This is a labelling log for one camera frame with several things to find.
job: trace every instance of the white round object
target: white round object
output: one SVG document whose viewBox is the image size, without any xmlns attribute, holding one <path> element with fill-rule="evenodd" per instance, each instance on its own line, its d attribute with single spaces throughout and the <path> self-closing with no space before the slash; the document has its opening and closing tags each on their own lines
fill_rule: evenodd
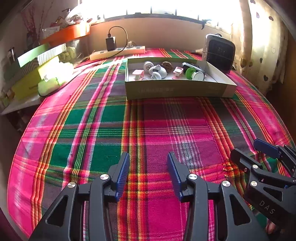
<svg viewBox="0 0 296 241">
<path fill-rule="evenodd" d="M 100 176 L 100 179 L 101 180 L 107 180 L 109 178 L 109 175 L 108 174 L 102 174 L 101 176 Z"/>
<path fill-rule="evenodd" d="M 160 65 L 153 66 L 149 69 L 150 75 L 152 75 L 154 72 L 159 73 L 162 79 L 164 79 L 168 75 L 165 68 L 161 67 Z"/>
<path fill-rule="evenodd" d="M 75 182 L 69 182 L 67 186 L 68 186 L 68 188 L 73 188 L 73 187 L 76 186 L 76 183 Z"/>
<path fill-rule="evenodd" d="M 150 68 L 152 68 L 154 66 L 154 64 L 152 63 L 152 62 L 150 62 L 150 61 L 146 61 L 145 63 L 144 63 L 144 72 L 145 73 L 149 73 L 149 69 Z"/>
<path fill-rule="evenodd" d="M 199 81 L 203 81 L 205 78 L 204 74 L 200 71 L 195 72 L 192 74 L 192 80 L 199 80 Z"/>
<path fill-rule="evenodd" d="M 189 179 L 191 179 L 191 180 L 196 180 L 196 179 L 197 179 L 197 175 L 194 174 L 194 173 L 190 173 L 190 174 L 188 175 L 188 177 L 189 177 Z"/>
<path fill-rule="evenodd" d="M 230 182 L 229 182 L 229 181 L 223 181 L 223 182 L 222 182 L 222 185 L 223 185 L 224 187 L 229 187 L 229 186 L 230 186 Z"/>
<path fill-rule="evenodd" d="M 161 80 L 161 75 L 158 72 L 153 72 L 151 75 L 152 80 Z"/>
</svg>

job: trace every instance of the cardboard box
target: cardboard box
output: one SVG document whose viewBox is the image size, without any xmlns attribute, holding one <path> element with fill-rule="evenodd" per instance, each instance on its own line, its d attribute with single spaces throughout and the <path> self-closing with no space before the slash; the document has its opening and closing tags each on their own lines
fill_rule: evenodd
<svg viewBox="0 0 296 241">
<path fill-rule="evenodd" d="M 6 82 L 4 86 L 4 91 L 9 90 L 17 81 L 19 81 L 25 75 L 29 74 L 31 71 L 33 71 L 37 67 L 41 66 L 42 64 L 46 63 L 48 60 L 54 58 L 55 56 L 59 55 L 60 53 L 66 50 L 67 50 L 66 44 L 59 45 L 57 47 L 54 47 L 38 55 L 36 58 L 26 63 L 23 67 L 20 67 L 18 65 L 18 61 L 16 60 L 14 64 L 17 64 L 18 67 L 15 67 L 14 65 L 14 70 L 15 70 L 14 75 L 11 78 L 8 78 L 6 73 L 4 73 L 4 79 Z"/>
<path fill-rule="evenodd" d="M 184 74 L 179 79 L 172 79 L 175 74 L 170 72 L 162 80 L 151 80 L 151 76 L 145 73 L 143 80 L 135 81 L 132 73 L 136 69 L 143 69 L 145 61 L 150 61 L 154 65 L 168 61 L 172 64 L 173 70 L 177 66 L 181 67 L 183 62 L 194 64 L 206 72 L 205 79 L 204 81 L 188 80 Z M 237 85 L 220 70 L 205 61 L 185 58 L 137 57 L 127 59 L 125 87 L 126 98 L 132 100 L 184 96 L 231 98 Z"/>
<path fill-rule="evenodd" d="M 59 57 L 56 56 L 16 82 L 16 84 L 12 86 L 12 90 L 15 93 L 15 98 L 21 100 L 27 96 L 38 93 L 38 83 L 44 78 L 45 75 L 55 71 L 58 64 Z"/>
<path fill-rule="evenodd" d="M 17 58 L 20 67 L 23 67 L 26 63 L 30 62 L 31 60 L 35 59 L 38 55 L 44 53 L 49 49 L 49 44 L 40 45 L 30 51 L 24 53 L 20 57 Z"/>
</svg>

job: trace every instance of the curtain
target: curtain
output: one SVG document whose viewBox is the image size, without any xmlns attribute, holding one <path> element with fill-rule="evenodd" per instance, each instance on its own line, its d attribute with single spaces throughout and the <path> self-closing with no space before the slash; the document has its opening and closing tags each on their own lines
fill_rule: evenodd
<svg viewBox="0 0 296 241">
<path fill-rule="evenodd" d="M 231 28 L 236 46 L 234 66 L 263 95 L 283 82 L 288 30 L 264 0 L 238 0 Z"/>
</svg>

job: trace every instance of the small plastic parts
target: small plastic parts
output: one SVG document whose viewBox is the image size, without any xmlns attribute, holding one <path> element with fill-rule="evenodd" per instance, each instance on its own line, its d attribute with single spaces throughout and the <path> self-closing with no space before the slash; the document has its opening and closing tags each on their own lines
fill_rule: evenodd
<svg viewBox="0 0 296 241">
<path fill-rule="evenodd" d="M 176 77 L 179 77 L 183 73 L 183 70 L 184 69 L 182 69 L 180 67 L 176 67 L 175 70 L 173 71 L 173 73 L 175 74 Z"/>
<path fill-rule="evenodd" d="M 164 79 L 167 76 L 166 70 L 163 67 L 161 67 L 159 64 L 149 69 L 150 75 L 152 75 L 153 72 L 158 72 L 162 79 Z"/>
<path fill-rule="evenodd" d="M 161 75 L 158 72 L 153 72 L 151 75 L 152 80 L 161 80 Z"/>
<path fill-rule="evenodd" d="M 142 69 L 136 69 L 133 72 L 133 75 L 135 75 L 135 80 L 142 80 L 144 77 L 144 70 Z"/>
<path fill-rule="evenodd" d="M 160 66 L 163 67 L 167 73 L 171 72 L 173 69 L 172 64 L 167 61 L 162 62 L 162 64 Z"/>
<path fill-rule="evenodd" d="M 195 68 L 190 67 L 186 70 L 186 78 L 189 80 L 204 80 L 205 75 L 201 71 L 197 71 Z"/>
<path fill-rule="evenodd" d="M 144 63 L 144 67 L 143 67 L 145 73 L 149 73 L 149 69 L 152 68 L 153 66 L 154 66 L 154 64 L 152 62 L 146 61 Z"/>
</svg>

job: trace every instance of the yellow box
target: yellow box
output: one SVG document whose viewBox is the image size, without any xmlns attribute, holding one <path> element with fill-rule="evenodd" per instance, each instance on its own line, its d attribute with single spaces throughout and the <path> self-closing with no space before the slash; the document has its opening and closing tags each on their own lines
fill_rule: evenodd
<svg viewBox="0 0 296 241">
<path fill-rule="evenodd" d="M 55 66 L 58 64 L 59 57 L 56 56 L 21 78 L 12 86 L 15 98 L 21 100 L 27 96 L 38 93 L 38 83 L 44 79 L 46 74 L 52 74 L 56 69 Z"/>
</svg>

